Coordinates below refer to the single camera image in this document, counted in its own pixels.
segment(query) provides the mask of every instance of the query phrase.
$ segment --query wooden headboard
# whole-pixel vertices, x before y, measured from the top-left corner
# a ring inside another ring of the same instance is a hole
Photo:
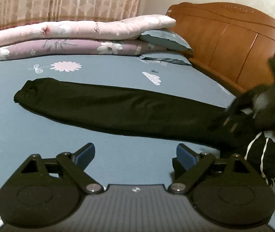
[[[275,19],[236,3],[180,3],[167,14],[171,28],[194,50],[193,66],[235,96],[273,83],[267,59],[275,53]]]

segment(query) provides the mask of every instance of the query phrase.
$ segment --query blue gripper pad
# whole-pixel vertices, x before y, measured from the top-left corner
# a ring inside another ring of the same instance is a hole
[[[178,144],[176,148],[176,157],[186,171],[196,165],[200,159],[199,154],[182,143]]]
[[[72,154],[72,161],[75,165],[85,170],[90,162],[95,158],[95,146],[93,143],[88,143]]]

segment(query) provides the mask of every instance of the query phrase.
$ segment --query patterned curtain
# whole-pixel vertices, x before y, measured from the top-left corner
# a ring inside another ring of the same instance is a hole
[[[0,0],[0,30],[43,21],[118,21],[136,16],[139,0]]]

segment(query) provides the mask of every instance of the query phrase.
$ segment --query folded quilt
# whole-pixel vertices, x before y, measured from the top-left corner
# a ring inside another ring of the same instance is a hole
[[[113,22],[42,22],[0,31],[0,46],[42,38],[132,39],[142,32],[173,27],[175,23],[175,19],[164,15],[145,15]]]
[[[166,51],[141,40],[42,39],[0,47],[0,61],[44,55],[127,55]]]

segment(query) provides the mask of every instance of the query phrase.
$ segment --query black pants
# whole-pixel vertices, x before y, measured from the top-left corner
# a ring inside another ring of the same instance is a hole
[[[27,81],[14,101],[64,124],[119,135],[200,143],[219,149],[223,157],[235,152],[245,156],[248,145],[258,134],[246,114],[235,115],[211,128],[223,108],[147,90],[40,78]],[[258,171],[261,162],[257,161],[265,142],[262,134],[251,146],[247,158]],[[272,140],[268,140],[267,152],[264,160],[269,161],[266,163],[269,166],[265,164],[265,171],[275,166]],[[269,182],[274,173],[268,173]]]

